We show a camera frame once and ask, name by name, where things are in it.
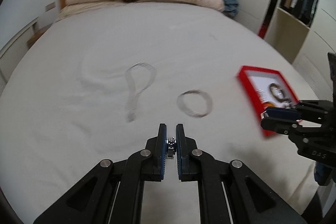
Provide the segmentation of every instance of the red box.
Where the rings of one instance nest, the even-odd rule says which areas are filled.
[[[283,90],[286,92],[287,96],[290,96],[293,104],[298,103],[298,99],[295,93],[293,92],[291,87],[288,85],[283,75],[278,70],[251,67],[251,66],[242,66],[237,77],[240,80],[242,86],[244,87],[245,92],[247,93],[248,97],[250,98],[250,101],[257,115],[258,121],[261,120],[261,113],[264,112],[264,106],[257,92],[259,88],[255,87],[256,84],[253,81],[251,81],[252,77],[259,77],[259,78],[265,77],[265,78],[270,78],[270,79],[273,78],[277,80],[278,82],[282,84]],[[266,137],[266,136],[270,136],[274,134],[274,132],[263,130],[263,134]]]

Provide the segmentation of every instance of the blue gripper pad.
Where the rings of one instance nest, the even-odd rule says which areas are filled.
[[[176,144],[177,144],[177,148],[176,148],[176,157],[177,157],[177,173],[178,173],[178,178],[179,180],[182,179],[182,155],[181,155],[181,146],[180,146],[180,136],[177,133],[177,126],[176,126]]]
[[[165,175],[165,167],[166,167],[166,150],[167,150],[166,139],[167,139],[167,126],[164,125],[162,149],[161,149],[161,175],[160,175],[162,180]]]
[[[297,121],[301,119],[301,114],[295,109],[268,107],[265,112],[270,118],[277,118],[282,120]]]

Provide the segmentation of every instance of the red object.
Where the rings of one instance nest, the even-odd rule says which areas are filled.
[[[272,70],[272,69],[265,69],[265,68],[259,68],[259,67],[251,67],[251,66],[242,66],[237,77],[239,78],[241,84],[243,85],[245,92],[247,93],[248,97],[250,98],[250,101],[255,109],[255,113],[257,115],[258,120],[261,120],[261,113],[264,112],[264,107],[262,102],[259,99],[259,95],[256,91],[256,88],[253,86],[253,84],[250,82],[250,79],[248,77],[247,71],[260,71],[265,73],[271,73],[277,75],[282,82],[285,85],[285,88],[289,93],[291,94],[291,97],[295,99],[295,103],[298,103],[298,99],[291,89],[291,87],[288,85],[287,81],[283,77],[283,75],[278,70]],[[264,130],[262,129],[263,134],[265,137],[270,136],[274,134],[273,131]]]
[[[266,32],[267,32],[267,29],[268,29],[268,25],[263,24],[263,25],[261,26],[260,30],[259,30],[259,34],[258,34],[258,36],[260,36],[262,39],[264,39],[265,34],[266,34]]]

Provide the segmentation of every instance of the white shelf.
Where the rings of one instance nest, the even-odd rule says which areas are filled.
[[[300,23],[301,25],[305,26],[307,28],[307,30],[310,30],[310,27],[308,27],[306,24],[304,24],[302,21],[298,20],[295,16],[291,15],[289,12],[285,11],[284,9],[278,7],[277,8],[279,11],[285,13],[286,15],[288,15],[290,18],[292,18],[293,20],[297,21],[298,23]]]

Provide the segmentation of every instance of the white bed sheet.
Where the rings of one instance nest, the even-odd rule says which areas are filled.
[[[126,121],[125,71],[137,62],[157,68]],[[208,8],[139,3],[88,11],[55,23],[29,50],[0,97],[0,185],[23,220],[32,223],[102,159],[141,150],[159,123],[215,159],[242,160],[299,213],[317,189],[314,162],[298,156],[286,136],[264,139],[236,74],[241,65],[280,70],[300,99],[316,99],[303,78],[271,46]],[[137,88],[148,74],[135,68]],[[212,112],[192,118],[179,94],[202,89]],[[201,98],[189,107],[205,109]],[[199,223],[196,182],[178,180],[176,161],[161,183],[145,183],[142,223]]]

